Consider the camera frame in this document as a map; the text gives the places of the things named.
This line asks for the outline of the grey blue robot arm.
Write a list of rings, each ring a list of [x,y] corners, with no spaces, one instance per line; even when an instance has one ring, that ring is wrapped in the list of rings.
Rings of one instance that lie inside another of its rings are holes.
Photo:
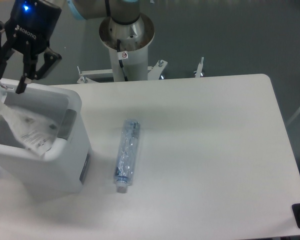
[[[10,57],[23,56],[23,71],[16,88],[22,94],[33,80],[45,78],[61,61],[50,47],[50,38],[62,12],[63,0],[16,0],[7,22],[0,21],[0,80]],[[78,19],[110,17],[121,26],[140,17],[137,0],[68,0]]]

